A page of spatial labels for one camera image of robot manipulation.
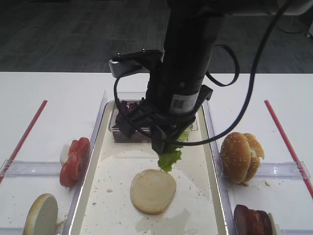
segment gray carpet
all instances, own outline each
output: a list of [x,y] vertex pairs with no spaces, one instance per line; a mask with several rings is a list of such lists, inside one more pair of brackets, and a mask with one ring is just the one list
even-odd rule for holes
[[[168,17],[165,0],[2,0],[0,71],[109,72],[107,61],[118,52],[161,49]],[[233,48],[241,72],[250,71],[270,19],[226,18],[218,43]],[[216,49],[209,70],[233,72],[232,61]],[[258,72],[313,73],[313,40],[276,28]]]

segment tomato slice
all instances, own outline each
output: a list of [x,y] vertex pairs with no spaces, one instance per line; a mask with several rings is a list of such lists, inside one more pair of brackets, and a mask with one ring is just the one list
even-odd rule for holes
[[85,158],[85,156],[88,154],[90,148],[90,142],[87,138],[81,137],[78,141],[78,147],[77,147],[77,155],[82,160]]
[[69,176],[73,180],[78,180],[82,175],[83,158],[81,158],[77,152],[74,152],[70,154],[68,161]]
[[72,153],[72,152],[75,152],[77,150],[77,147],[78,147],[78,141],[73,140],[72,144],[69,147],[68,155],[70,155],[70,153]]
[[60,172],[60,184],[64,187],[70,188],[76,184],[76,180],[73,180],[69,175],[69,161],[66,161]]

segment clear plastic container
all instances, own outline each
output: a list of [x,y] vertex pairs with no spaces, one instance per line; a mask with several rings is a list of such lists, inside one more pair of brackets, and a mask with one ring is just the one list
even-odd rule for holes
[[[127,104],[131,104],[134,102],[139,103],[142,97],[145,97],[145,93],[118,93],[119,99],[122,101],[127,101]],[[112,133],[112,136],[114,138],[115,142],[119,143],[145,143],[145,142],[150,142],[150,138],[139,133],[135,132],[134,135],[129,139],[122,135],[122,133],[119,131],[118,127],[116,127],[115,119],[116,116],[118,115],[118,109],[116,105],[114,105],[113,111],[111,113],[110,117],[110,122],[109,122],[109,131]],[[192,123],[187,129],[187,132],[192,132],[192,131],[197,131],[198,126],[197,126],[197,121]],[[143,131],[149,132],[149,128],[142,128]]]

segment black cable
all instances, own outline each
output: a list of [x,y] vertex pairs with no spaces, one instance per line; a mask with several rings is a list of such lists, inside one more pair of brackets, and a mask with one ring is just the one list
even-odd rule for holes
[[123,77],[123,75],[119,76],[115,83],[114,83],[114,89],[113,89],[113,92],[114,92],[114,99],[115,99],[115,102],[116,102],[116,106],[117,106],[117,109],[119,110],[119,112],[121,113],[121,115],[125,118],[125,120],[133,127],[135,128],[138,132],[140,132],[141,134],[153,139],[153,140],[156,140],[156,141],[162,141],[164,143],[169,143],[169,144],[176,144],[176,145],[182,145],[182,146],[196,146],[196,145],[202,145],[202,144],[206,144],[206,143],[210,143],[212,141],[215,141],[225,135],[227,135],[229,132],[231,132],[236,126],[237,124],[240,122],[240,120],[242,119],[247,107],[248,107],[248,104],[250,102],[250,99],[251,99],[251,95],[252,95],[252,91],[253,91],[253,85],[254,85],[254,79],[255,79],[255,74],[256,74],[256,69],[258,67],[258,63],[260,61],[260,58],[261,58],[261,55],[262,55],[262,52],[263,52],[263,49],[265,47],[265,44],[269,38],[269,35],[271,33],[271,31],[273,30],[275,24],[277,23],[277,21],[279,20],[279,18],[284,14],[284,12],[289,8],[289,6],[291,5],[291,3],[293,2],[294,0],[290,0],[288,1],[287,3],[285,3],[285,5],[279,9],[279,11],[275,14],[274,18],[272,19],[272,21],[270,22],[270,24],[268,25],[264,35],[263,35],[263,38],[259,44],[259,47],[258,47],[258,50],[255,54],[255,57],[254,57],[254,60],[253,60],[253,64],[252,64],[252,68],[251,68],[251,72],[250,72],[250,80],[249,80],[249,86],[248,86],[248,91],[247,91],[247,94],[246,94],[246,98],[245,98],[245,101],[244,101],[244,104],[241,108],[241,111],[239,112],[238,116],[236,117],[235,121],[226,129],[224,130],[223,132],[219,133],[218,135],[214,136],[214,137],[211,137],[211,138],[208,138],[206,140],[202,140],[202,141],[197,141],[197,142],[180,142],[180,141],[173,141],[173,140],[168,140],[168,139],[162,139],[162,138],[158,138],[158,137],[155,137],[155,136],[152,136],[150,134],[147,134],[146,132],[144,132],[143,130],[141,130],[140,128],[138,128],[127,116],[125,113],[122,112],[121,110],[121,106],[120,106],[120,103],[119,103],[119,100],[118,100],[118,97],[117,97],[117,84],[119,82],[119,80],[121,79],[121,77]]
[[230,85],[234,84],[237,81],[238,77],[239,77],[239,74],[240,74],[239,62],[238,62],[238,59],[237,59],[234,51],[229,46],[224,45],[224,44],[215,45],[215,46],[216,47],[221,47],[224,50],[226,50],[226,52],[233,59],[234,65],[235,65],[235,75],[234,75],[234,78],[233,78],[233,80],[230,83],[223,84],[223,83],[219,82],[218,80],[216,80],[208,71],[206,71],[205,75],[208,77],[208,79],[210,79],[211,82],[215,83],[215,85],[218,85],[220,87],[227,87],[227,86],[230,86]]

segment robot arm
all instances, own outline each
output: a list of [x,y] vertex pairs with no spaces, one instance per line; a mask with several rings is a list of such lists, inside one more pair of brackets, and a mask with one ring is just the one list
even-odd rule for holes
[[[287,0],[168,0],[171,8],[164,50],[119,55],[109,61],[115,77],[148,71],[146,98],[119,122],[131,137],[137,128],[149,126],[159,139],[176,140],[195,120],[212,90],[202,85],[213,46],[225,15],[275,14]],[[286,14],[302,14],[313,0],[295,0]],[[152,149],[163,153],[167,144],[152,139]]]

